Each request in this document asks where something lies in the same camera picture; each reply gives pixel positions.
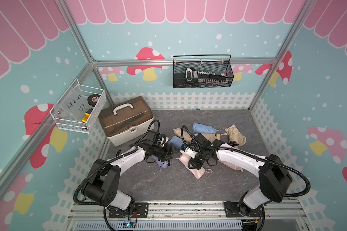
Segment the light blue sleeved umbrella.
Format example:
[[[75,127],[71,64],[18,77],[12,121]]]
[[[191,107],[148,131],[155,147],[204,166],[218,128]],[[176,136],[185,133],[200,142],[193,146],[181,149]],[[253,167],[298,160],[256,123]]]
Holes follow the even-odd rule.
[[[177,136],[173,136],[169,142],[169,144],[171,144],[173,147],[175,147],[176,149],[181,149],[182,147],[186,148],[186,146],[184,145],[184,142],[181,138],[177,137]]]

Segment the pink sleeved umbrella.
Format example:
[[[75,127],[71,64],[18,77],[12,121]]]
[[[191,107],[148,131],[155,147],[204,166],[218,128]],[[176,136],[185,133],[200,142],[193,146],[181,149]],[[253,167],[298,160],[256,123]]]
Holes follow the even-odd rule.
[[[203,167],[201,167],[200,169],[194,169],[194,168],[189,168],[189,161],[191,160],[191,157],[186,155],[186,154],[182,154],[180,157],[177,158],[177,160],[179,160],[186,169],[188,169],[196,179],[200,179],[205,173],[213,173],[213,171],[211,169],[204,169]]]

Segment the beige umbrella sleeve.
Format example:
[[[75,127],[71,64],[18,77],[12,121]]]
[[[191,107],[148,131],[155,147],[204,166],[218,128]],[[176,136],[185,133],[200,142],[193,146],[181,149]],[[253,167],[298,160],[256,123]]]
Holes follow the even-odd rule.
[[[246,137],[239,132],[235,125],[230,126],[225,131],[228,134],[229,143],[233,143],[236,146],[243,146],[246,143]]]

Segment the pink umbrella sleeve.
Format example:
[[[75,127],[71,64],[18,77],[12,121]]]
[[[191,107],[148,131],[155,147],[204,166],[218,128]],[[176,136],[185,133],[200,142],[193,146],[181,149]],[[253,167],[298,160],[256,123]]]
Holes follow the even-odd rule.
[[[236,171],[243,171],[243,169],[237,165],[234,165],[232,163],[229,163],[229,162],[226,162],[226,161],[222,161],[222,160],[219,160],[219,163],[222,163],[228,167],[230,167],[231,169],[233,170],[236,170]]]

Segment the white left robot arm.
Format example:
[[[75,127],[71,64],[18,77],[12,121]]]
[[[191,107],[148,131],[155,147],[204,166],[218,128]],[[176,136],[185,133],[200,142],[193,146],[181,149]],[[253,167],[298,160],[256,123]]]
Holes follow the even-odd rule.
[[[115,211],[124,217],[136,212],[135,199],[119,190],[120,176],[135,164],[146,161],[149,157],[154,162],[171,164],[173,146],[168,138],[160,133],[159,120],[153,120],[145,134],[130,149],[110,160],[97,159],[88,176],[79,184],[73,195],[77,205],[102,206],[105,211]]]

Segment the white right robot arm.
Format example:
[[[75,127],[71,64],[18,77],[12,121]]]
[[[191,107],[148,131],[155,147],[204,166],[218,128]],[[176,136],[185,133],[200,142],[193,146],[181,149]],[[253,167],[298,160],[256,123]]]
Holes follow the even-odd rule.
[[[249,217],[253,211],[269,202],[281,202],[285,197],[306,195],[311,184],[300,171],[286,166],[276,155],[258,156],[232,147],[221,140],[209,141],[202,135],[191,137],[191,142],[183,141],[182,154],[189,156],[187,168],[201,170],[204,163],[212,158],[215,162],[225,161],[246,170],[259,179],[259,184],[245,192],[235,205],[233,212]],[[305,183],[305,188],[296,193],[288,193],[292,183],[291,174],[298,175]]]

